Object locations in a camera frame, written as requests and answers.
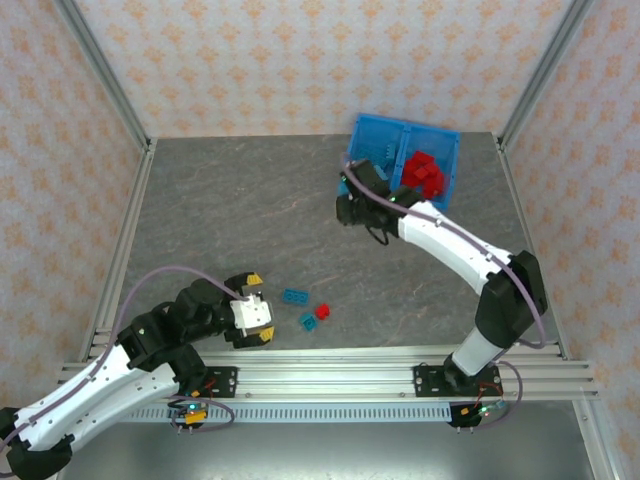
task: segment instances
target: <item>blue plastic tray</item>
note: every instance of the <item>blue plastic tray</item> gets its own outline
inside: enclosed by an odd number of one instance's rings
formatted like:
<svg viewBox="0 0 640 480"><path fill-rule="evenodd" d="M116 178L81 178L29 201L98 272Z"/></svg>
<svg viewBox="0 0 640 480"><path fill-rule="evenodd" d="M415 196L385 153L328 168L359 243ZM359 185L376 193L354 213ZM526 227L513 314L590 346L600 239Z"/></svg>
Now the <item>blue plastic tray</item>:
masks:
<svg viewBox="0 0 640 480"><path fill-rule="evenodd" d="M393 162L387 159L389 145L396 146ZM459 146L458 132L361 113L353 128L347 152L353 160L367 158L381 167L391 178L391 190L400 186L404 164L417 150L434 156L444 173L445 189L442 195L431 202L444 211L449 206L455 186ZM338 194L345 191L342 186Z"/></svg>
<svg viewBox="0 0 640 480"><path fill-rule="evenodd" d="M358 115L347 152L352 160L366 158L391 178L402 150L405 123L375 115Z"/></svg>

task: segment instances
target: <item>patterned wallpaper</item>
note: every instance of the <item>patterned wallpaper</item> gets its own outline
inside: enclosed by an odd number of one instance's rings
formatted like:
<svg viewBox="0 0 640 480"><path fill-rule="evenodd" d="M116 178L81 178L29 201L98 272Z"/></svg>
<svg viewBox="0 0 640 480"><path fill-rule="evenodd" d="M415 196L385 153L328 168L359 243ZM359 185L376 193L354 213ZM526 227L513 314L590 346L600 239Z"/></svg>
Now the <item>patterned wallpaper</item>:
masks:
<svg viewBox="0 0 640 480"><path fill-rule="evenodd" d="M502 130L570 0L80 0L147 133Z"/></svg>
<svg viewBox="0 0 640 480"><path fill-rule="evenodd" d="M0 406L77 359L140 155L53 5L0 2Z"/></svg>
<svg viewBox="0 0 640 480"><path fill-rule="evenodd" d="M597 1L510 152L570 348L640 471L640 3Z"/></svg>

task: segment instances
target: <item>metal base plate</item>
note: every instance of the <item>metal base plate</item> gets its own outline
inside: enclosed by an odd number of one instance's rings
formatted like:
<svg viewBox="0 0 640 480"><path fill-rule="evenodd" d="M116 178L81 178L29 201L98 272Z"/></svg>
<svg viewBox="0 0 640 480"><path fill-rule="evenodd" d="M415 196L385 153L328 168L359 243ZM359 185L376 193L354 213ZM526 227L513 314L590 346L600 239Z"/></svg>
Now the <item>metal base plate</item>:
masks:
<svg viewBox="0 0 640 480"><path fill-rule="evenodd" d="M200 390L203 397L234 398L238 386L238 369L236 367L207 367L204 388Z"/></svg>
<svg viewBox="0 0 640 480"><path fill-rule="evenodd" d="M413 386L416 397L440 398L440 397L479 397L480 386L483 386L484 397L502 396L501 392L490 385L501 385L500 371L498 367L485 367L478 375L476 381L467 387L454 389L444 378L442 365L421 364L413 367Z"/></svg>

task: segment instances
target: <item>purple cable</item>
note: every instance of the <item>purple cable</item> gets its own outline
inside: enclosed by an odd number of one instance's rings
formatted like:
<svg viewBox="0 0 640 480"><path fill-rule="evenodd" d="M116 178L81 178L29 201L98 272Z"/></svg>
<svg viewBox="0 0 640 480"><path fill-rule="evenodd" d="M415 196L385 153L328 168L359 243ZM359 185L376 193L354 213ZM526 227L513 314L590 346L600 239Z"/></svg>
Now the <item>purple cable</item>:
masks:
<svg viewBox="0 0 640 480"><path fill-rule="evenodd" d="M228 405L225 405L224 403L211 400L209 398L184 397L182 395L172 395L171 397L169 397L169 400L185 400L190 402L207 403L209 405L213 405L214 407L221 408L222 410L224 410L229 414L229 420L226 423L223 423L221 425L214 425L212 427L200 427L197 429L193 429L191 431L192 433L215 432L216 430L222 430L223 428L230 427L233 424L233 422L236 421L236 414L231 407L229 407ZM173 416L171 417L171 426L173 426L173 428L175 428L176 430L179 430L180 428L180 426L176 423L176 415L178 415L178 413L179 413L179 410L176 411L176 413L174 413Z"/></svg>
<svg viewBox="0 0 640 480"><path fill-rule="evenodd" d="M118 335L118 332L120 331L120 326L121 326L122 322L124 321L124 314L126 313L127 309L131 305L131 301L133 300L133 298L138 293L138 290L140 290L140 288L142 288L142 286L145 283L147 283L147 281L149 281L151 278L155 277L156 275L160 275L161 273L166 273L166 272L192 273L194 275L197 275L199 277L204 278L205 280L208 280L209 282L214 284L216 287L218 287L223 292L231 295L233 298L235 298L237 300L246 300L246 298L241 297L240 295L238 295L236 292L234 292L233 290L228 288L226 285L224 285L224 283L222 283L221 281L216 280L215 278L210 277L206 273L201 272L200 270L196 270L195 268L184 267L184 266L181 266L181 265L167 265L167 266L156 268L155 270L150 271L144 277L142 277L138 281L138 283L135 284L135 286L131 289L131 291L127 295L127 298L125 299L124 303L122 304L122 307L120 308L120 312L118 313L117 320L114 323L113 328L111 330L111 336L109 337L109 342L107 343L107 346L106 346L102 356L100 356L100 358L98 358L98 360L96 361L96 364L95 364L95 367L93 368L93 370L91 370L89 372L89 374L85 378L83 378L78 383L78 385L73 387L67 394L65 394L62 397L60 397L58 400L53 402L48 407L45 407L44 409L42 409L42 411L40 411L39 413L29 417L29 422L28 423L25 422L22 425L16 427L16 429L13 430L7 436L7 438L5 438L2 441L2 443L0 444L0 453L2 453L2 451L7 447L7 445L9 445L11 440L13 440L17 435L19 435L20 432L22 432L25 428L27 428L29 425L34 425L35 422L38 421L38 419L42 418L44 415L46 415L47 413L52 411L54 408L59 407L64 402L66 402L67 400L72 398L80 390L82 390L87 383L89 383L89 379L91 377L93 377L96 373L98 373L98 371L102 368L102 365L104 365L104 363L107 361L109 353L111 353L111 350L113 349L113 345L116 342L116 337ZM13 476L14 476L14 474L12 474L12 473L0 472L0 478L11 478Z"/></svg>
<svg viewBox="0 0 640 480"><path fill-rule="evenodd" d="M396 210L397 212L403 213L405 215L413 215L414 217L421 218L422 220L426 220L427 222L434 223L434 224L436 224L436 226L438 226L438 224L436 223L437 219L435 217L432 217L431 215L427 215L426 213L416 212L414 210L409 210L408 208L405 208L405 207L403 207L401 205L398 205L398 204L395 204L393 202L390 202L386 198L382 198L379 195L376 195L375 193L373 193L371 190L369 190L367 187L365 187L360 182L360 180L358 180L356 178L356 176L353 174L351 169L348 168L349 163L350 163L350 160L349 160L348 154L343 154L343 157L342 157L342 159L340 161L340 167L342 168L342 171L344 172L346 177L349 179L349 181L351 183L353 183L358 190L360 190L363 194L365 194L371 200L373 200L374 202L379 203L380 205L382 205L384 207L391 208L392 210ZM463 240L465 240L469 245L471 245L473 248L478 250L478 252L480 252L482 255L485 255L485 256L489 255L491 261L493 263L495 263L497 266L499 266L509 276L511 281L518 288L518 291L520 291L520 294L524 298L524 301L526 302L527 306L529 307L529 310L531 310L531 314L533 315L533 319L534 319L534 321L536 323L536 327L538 329L538 334L540 335L540 343L532 343L532 342L529 342L529 341L524 340L524 339L520 339L519 342L522 345L525 345L525 346L531 347L531 348L535 348L536 350L541 350L542 348L544 348L546 346L546 344L547 344L547 334L546 334L546 332L544 330L544 325L542 324L542 319L540 318L540 314L538 313L538 309L536 308L535 303L533 303L533 299L531 298L531 295L529 295L529 292L527 291L527 288L524 286L524 284L518 278L518 276L513 272L513 270L511 270L504 262L502 262L495 255L492 255L491 252L489 252L489 250L487 250L486 248L484 248L484 246L482 246L482 244L480 244L477 241L475 241L473 238L471 238L469 235L467 235L465 232L463 232L462 230L458 229L457 227L449 224L448 222L440 222L439 226L449 230L451 233L453 233L453 234L457 235L458 237L462 238Z"/></svg>

